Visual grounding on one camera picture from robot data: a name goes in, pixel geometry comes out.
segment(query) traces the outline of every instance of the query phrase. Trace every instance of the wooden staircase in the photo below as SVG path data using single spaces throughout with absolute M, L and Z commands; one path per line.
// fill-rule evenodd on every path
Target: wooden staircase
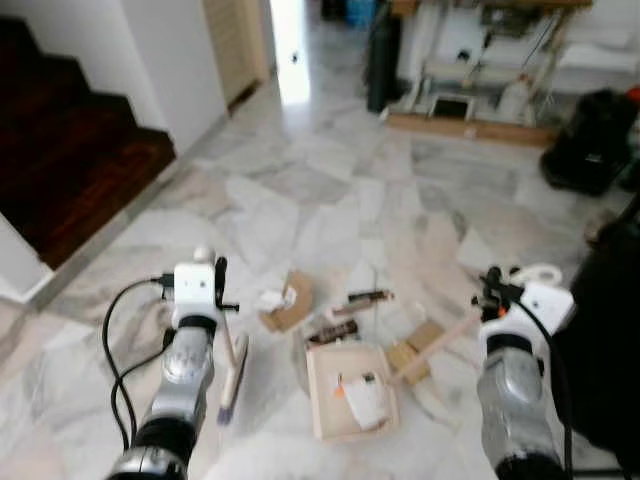
M 175 158 L 125 97 L 92 92 L 78 62 L 43 55 L 0 18 L 0 213 L 56 269 Z

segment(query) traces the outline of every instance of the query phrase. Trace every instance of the marble floor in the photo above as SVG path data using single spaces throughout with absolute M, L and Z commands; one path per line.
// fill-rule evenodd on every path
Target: marble floor
M 276 32 L 284 22 L 279 2 L 272 1 Z M 357 316 L 366 340 L 388 346 L 425 318 L 454 325 L 470 313 L 477 288 L 458 262 L 463 243 L 467 259 L 552 262 L 571 278 L 586 254 L 587 220 L 603 208 L 620 210 L 628 198 L 550 189 L 536 149 L 380 124 L 358 94 L 366 35 L 319 22 L 317 3 L 309 11 L 296 4 L 298 33 L 278 44 L 279 79 L 242 106 L 48 307 L 36 313 L 0 304 L 1 480 L 108 472 L 121 441 L 108 406 L 102 316 L 121 287 L 171 270 L 200 244 L 229 258 L 226 298 L 242 306 L 230 326 L 249 333 L 251 349 L 234 422 L 220 430 L 208 417 L 190 478 L 495 478 L 480 445 L 473 333 L 433 358 L 431 378 L 399 389 L 396 432 L 327 445 L 312 434 L 299 362 L 304 329 L 349 289 L 373 287 L 392 288 L 396 300 Z M 314 312 L 290 332 L 269 333 L 256 298 L 280 288 L 291 268 L 313 276 Z M 169 312 L 158 297 L 153 288 L 137 291 L 115 312 L 120 365 L 159 348 Z M 218 347 L 210 411 L 225 372 Z M 139 415 L 158 372 L 156 362 L 131 376 Z M 578 465 L 611 465 L 576 441 Z

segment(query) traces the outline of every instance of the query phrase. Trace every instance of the wooden stick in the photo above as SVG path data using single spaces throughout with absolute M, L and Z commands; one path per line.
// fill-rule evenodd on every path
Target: wooden stick
M 458 323 L 454 327 L 444 332 L 438 339 L 431 343 L 427 348 L 418 352 L 418 355 L 407 363 L 404 367 L 398 370 L 393 377 L 391 377 L 392 384 L 398 384 L 404 377 L 413 372 L 416 368 L 424 365 L 424 362 L 434 353 L 445 348 L 456 338 L 462 336 L 467 330 L 473 327 L 476 323 L 480 322 L 477 317 L 470 317 L 466 320 Z

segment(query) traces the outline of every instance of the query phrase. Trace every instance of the black bag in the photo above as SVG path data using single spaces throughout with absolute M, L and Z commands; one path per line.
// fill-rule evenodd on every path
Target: black bag
M 554 338 L 565 363 L 574 430 L 640 472 L 640 194 L 619 221 L 603 229 L 574 279 L 576 312 Z M 560 382 L 552 371 L 564 422 Z
M 540 167 L 554 187 L 599 195 L 631 160 L 629 132 L 637 105 L 625 95 L 601 90 L 582 97 Z

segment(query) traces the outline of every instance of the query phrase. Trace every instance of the black cable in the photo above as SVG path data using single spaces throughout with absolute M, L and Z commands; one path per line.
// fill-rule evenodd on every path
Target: black cable
M 558 378 L 562 387 L 562 393 L 564 402 L 562 408 L 564 410 L 564 470 L 569 478 L 573 478 L 573 437 L 571 431 L 573 412 L 571 409 L 571 396 L 569 392 L 569 380 L 567 378 L 567 370 L 564 366 L 564 361 L 560 355 L 560 351 L 556 345 L 555 340 L 549 335 L 549 332 L 544 327 L 542 322 L 538 320 L 538 317 L 529 308 L 525 307 L 520 300 L 513 300 L 513 303 L 518 305 L 535 323 L 540 333 L 544 337 L 547 345 L 549 345 L 549 351 L 553 360 L 552 366 L 556 368 Z
M 522 68 L 526 67 L 529 64 L 529 60 L 531 60 L 531 57 L 533 57 L 533 55 L 538 51 L 538 48 L 540 48 L 540 45 L 542 45 L 542 41 L 547 36 L 547 33 L 549 33 L 549 30 L 551 30 L 551 26 L 553 25 L 553 23 L 553 17 L 551 17 L 549 19 L 549 22 L 547 23 L 547 27 L 544 29 L 544 32 L 542 32 L 542 35 L 540 35 L 540 38 L 538 38 L 536 45 L 533 47 L 533 50 L 531 50 L 531 53 L 527 56 L 527 59 L 522 63 Z
M 116 398 L 117 398 L 117 395 L 118 395 L 118 388 L 120 388 L 120 391 L 122 392 L 122 396 L 123 397 L 125 397 L 125 396 L 129 397 L 129 392 L 127 391 L 127 387 L 124 385 L 124 378 L 127 375 L 129 375 L 131 372 L 133 372 L 134 370 L 137 370 L 138 368 L 143 367 L 143 366 L 147 365 L 148 363 L 151 363 L 152 361 L 154 361 L 156 358 L 158 358 L 160 355 L 162 355 L 165 352 L 165 350 L 169 347 L 169 345 L 171 345 L 171 344 L 167 343 L 167 344 L 163 345 L 162 349 L 160 349 L 156 353 L 148 356 L 147 358 L 139 361 L 138 363 L 133 364 L 132 366 L 127 368 L 124 372 L 122 372 L 120 375 L 118 375 L 118 377 L 113 382 L 113 386 L 111 387 L 111 405 L 112 406 L 116 404 Z M 120 415 L 117 414 L 117 413 L 114 413 L 114 416 L 116 417 L 116 422 L 118 422 L 118 425 L 121 425 L 122 424 L 122 420 L 120 419 Z M 137 423 L 135 412 L 133 412 L 133 419 L 134 419 L 134 422 Z M 133 443 L 134 438 L 135 438 L 134 435 L 131 435 L 131 443 Z
M 111 350 L 109 348 L 109 322 L 111 321 L 111 315 L 113 314 L 113 311 L 116 305 L 126 293 L 142 285 L 156 284 L 158 282 L 159 282 L 158 278 L 146 278 L 144 280 L 138 280 L 137 282 L 127 285 L 113 299 L 113 301 L 111 302 L 111 305 L 109 305 L 107 313 L 105 314 L 104 321 L 102 322 L 102 348 L 104 350 L 104 355 L 107 358 L 107 363 L 109 364 L 109 368 L 111 369 L 111 373 L 113 373 L 113 376 L 115 378 L 116 387 L 120 388 L 122 392 L 122 397 L 124 398 L 124 402 L 127 406 L 132 439 L 135 436 L 135 433 L 137 430 L 135 411 L 133 409 L 133 404 L 131 403 L 131 398 L 129 397 L 129 393 L 127 392 L 127 389 L 124 387 L 122 378 L 120 376 L 120 373 L 118 372 L 118 368 L 116 367 L 115 361 L 113 360 L 113 355 L 111 355 Z M 129 437 L 127 435 L 127 430 L 122 422 L 122 419 L 120 418 L 120 413 L 118 412 L 118 405 L 116 402 L 115 395 L 112 395 L 111 397 L 111 411 L 113 412 L 113 416 L 116 420 L 116 423 L 118 424 L 118 428 L 120 429 L 120 434 L 122 435 L 123 449 L 127 450 L 130 444 Z

